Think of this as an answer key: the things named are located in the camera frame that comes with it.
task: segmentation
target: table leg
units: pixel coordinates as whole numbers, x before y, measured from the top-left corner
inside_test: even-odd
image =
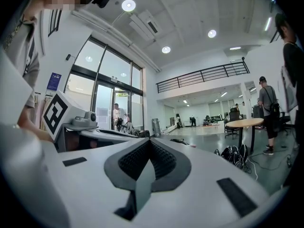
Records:
[[[255,127],[252,126],[252,135],[251,135],[251,146],[250,146],[250,154],[253,153],[253,146],[255,145]]]
[[[239,137],[238,137],[238,149],[240,149],[241,146],[242,146],[242,140],[243,140],[243,128],[242,127],[239,128],[238,135],[239,135]]]

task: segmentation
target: round wooden table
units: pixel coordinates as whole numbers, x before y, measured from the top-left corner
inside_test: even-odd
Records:
[[[253,146],[255,144],[255,127],[254,126],[261,124],[263,121],[264,121],[263,118],[252,118],[252,119],[243,119],[243,120],[237,120],[237,121],[226,123],[226,126],[228,126],[228,127],[239,128],[238,149],[240,149],[240,147],[242,146],[243,128],[252,127],[250,153],[253,152]]]

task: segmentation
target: recessed ceiling light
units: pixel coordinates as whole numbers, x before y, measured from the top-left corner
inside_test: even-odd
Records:
[[[170,47],[163,47],[161,50],[163,53],[169,53],[171,51]]]
[[[268,20],[267,20],[267,24],[266,24],[266,27],[265,27],[265,31],[267,31],[268,30],[268,28],[269,28],[269,25],[270,25],[270,22],[271,22],[271,17],[269,17],[268,18]]]
[[[136,7],[136,4],[133,0],[125,0],[122,3],[122,8],[126,12],[131,12]]]
[[[213,37],[215,37],[217,35],[217,32],[215,31],[215,30],[211,30],[211,31],[209,31],[208,32],[208,36],[210,37],[210,38],[213,38]]]
[[[85,57],[85,60],[90,63],[90,62],[93,61],[93,58],[91,58],[91,57]]]
[[[241,49],[241,47],[232,47],[232,48],[230,48],[230,50],[239,50],[239,49]]]

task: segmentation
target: blue sign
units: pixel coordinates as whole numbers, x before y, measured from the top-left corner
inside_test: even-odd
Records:
[[[57,91],[59,81],[61,79],[61,74],[52,73],[51,78],[47,84],[47,90]]]

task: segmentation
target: concrete floor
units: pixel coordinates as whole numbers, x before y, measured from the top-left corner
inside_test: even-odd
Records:
[[[248,148],[250,148],[251,144],[251,131],[251,128],[248,130],[244,129],[243,131],[243,143],[246,144]],[[228,145],[238,145],[238,135],[234,136],[234,139],[232,139],[232,136],[227,136],[225,138],[224,133],[218,132],[219,130],[215,127],[187,127],[173,130],[169,135],[162,135],[161,138],[168,140],[172,138],[183,138],[190,144],[196,144],[196,148],[209,152],[214,152],[215,149],[218,149],[219,152],[222,153],[224,148],[226,148]],[[266,150],[265,145],[268,144],[267,132],[266,130],[256,129],[254,153],[252,154],[252,159],[265,168],[275,169],[279,166],[277,169],[270,171],[262,169],[257,163],[255,163],[256,173],[258,175],[257,181],[268,191],[270,195],[280,189],[290,172],[290,169],[286,163],[286,155],[290,154],[292,156],[292,162],[297,155],[297,150],[293,150],[293,147],[296,146],[295,139],[292,134],[293,132],[292,130],[288,130],[288,132],[288,136],[286,136],[285,132],[280,132],[278,134],[278,137],[275,140],[275,153],[273,156],[269,156],[262,154],[262,152]],[[253,164],[247,162],[247,165],[251,168],[251,174],[249,175],[256,179]]]

